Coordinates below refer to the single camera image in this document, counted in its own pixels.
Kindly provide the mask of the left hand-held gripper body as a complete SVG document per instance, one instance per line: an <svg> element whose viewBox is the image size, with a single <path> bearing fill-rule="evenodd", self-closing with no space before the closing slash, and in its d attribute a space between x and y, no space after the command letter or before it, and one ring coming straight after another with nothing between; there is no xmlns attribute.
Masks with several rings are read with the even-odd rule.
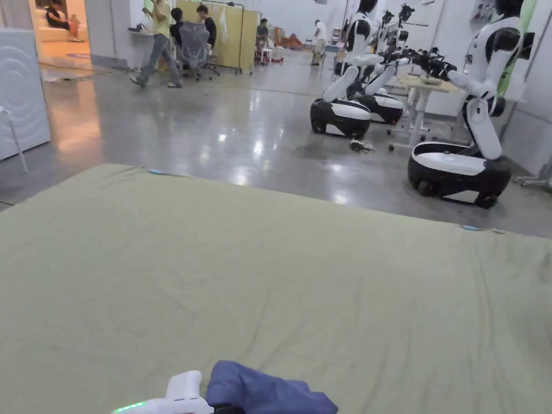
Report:
<svg viewBox="0 0 552 414"><path fill-rule="evenodd" d="M209 405L200 394L201 384L200 371L187 371L170 378L163 398L135 402L112 413L238 413L232 404Z"/></svg>

